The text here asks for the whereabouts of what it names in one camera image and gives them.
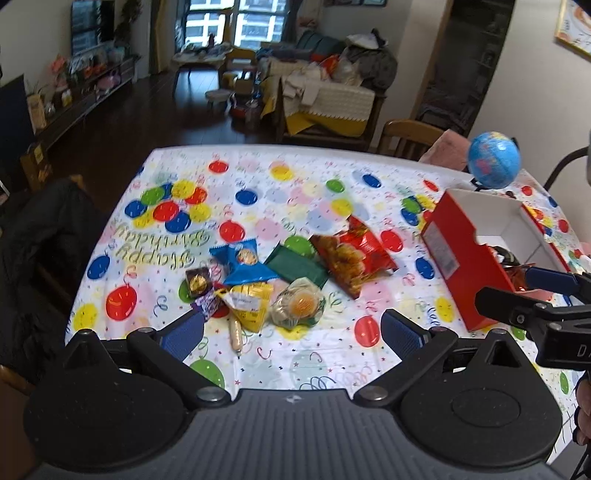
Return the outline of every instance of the table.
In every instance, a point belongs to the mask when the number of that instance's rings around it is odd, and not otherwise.
[[[344,191],[327,188],[333,179],[339,179]],[[231,350],[227,316],[221,312],[222,317],[205,324],[203,341],[185,360],[233,397],[240,388],[345,388],[353,394],[400,361],[379,338],[378,323],[387,308],[426,328],[445,325],[460,336],[486,334],[466,331],[437,270],[432,279],[417,271],[418,257],[434,266],[419,236],[425,220],[420,214],[411,219],[413,226],[401,214],[406,197],[415,196],[432,210],[445,188],[473,189],[470,179],[445,168],[320,148],[214,145],[155,150],[131,181],[94,250],[66,341],[81,328],[113,339],[176,320],[191,308],[184,270],[210,265],[220,276],[209,255],[214,245],[256,237],[264,259],[288,236],[337,232],[354,213],[391,250],[400,267],[396,273],[365,285],[357,300],[329,281],[323,289],[327,307],[318,325],[289,332],[267,323],[259,334],[245,332],[239,359]],[[340,190],[335,183],[331,186]],[[242,190],[250,190],[248,196],[254,194],[257,201],[242,205],[242,195],[236,195]],[[532,209],[546,227],[548,241],[580,271],[579,241],[556,202],[525,171],[507,190]],[[110,318],[105,309],[113,292],[127,301],[137,296],[135,307],[127,304],[129,316],[121,321]],[[512,334],[533,361],[534,344],[520,330]],[[573,387],[580,374],[536,368],[563,412],[555,457],[571,439]]]
[[[219,70],[220,67],[223,65],[224,61],[226,60],[226,56],[224,55],[217,55],[217,56],[205,56],[200,57],[198,55],[192,53],[177,53],[173,55],[172,63],[175,65],[177,69],[177,73],[174,77],[174,86],[173,86],[173,97],[175,92],[177,91],[177,84],[178,84],[178,77],[181,75],[181,72],[186,71],[189,73],[189,80],[191,79],[191,72],[193,70],[198,69],[198,67],[202,66],[210,66],[216,70]],[[222,88],[222,79],[219,78],[219,87]]]

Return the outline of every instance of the small stool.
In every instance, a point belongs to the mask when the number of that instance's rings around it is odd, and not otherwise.
[[[238,77],[237,73],[226,72],[222,75],[222,87],[232,90],[234,88],[234,80]]]
[[[205,98],[207,99],[207,108],[213,108],[214,102],[224,102],[225,104],[230,98],[231,94],[231,90],[225,89],[209,90],[208,92],[205,92]]]

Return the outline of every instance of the green snack packet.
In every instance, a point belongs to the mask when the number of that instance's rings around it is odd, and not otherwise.
[[[318,288],[322,288],[329,279],[328,272],[322,265],[298,255],[281,244],[273,249],[265,265],[289,283],[298,278],[307,277]]]

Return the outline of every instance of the red bag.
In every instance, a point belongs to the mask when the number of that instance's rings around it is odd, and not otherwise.
[[[336,282],[356,299],[363,283],[381,271],[397,270],[398,266],[363,222],[352,215],[348,222],[348,230],[332,236],[312,235],[310,242]]]

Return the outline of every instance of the person's hand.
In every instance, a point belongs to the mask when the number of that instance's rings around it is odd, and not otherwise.
[[[591,439],[591,383],[589,380],[579,382],[576,395],[580,408],[575,418],[579,428],[575,430],[574,440],[579,445],[587,445]]]

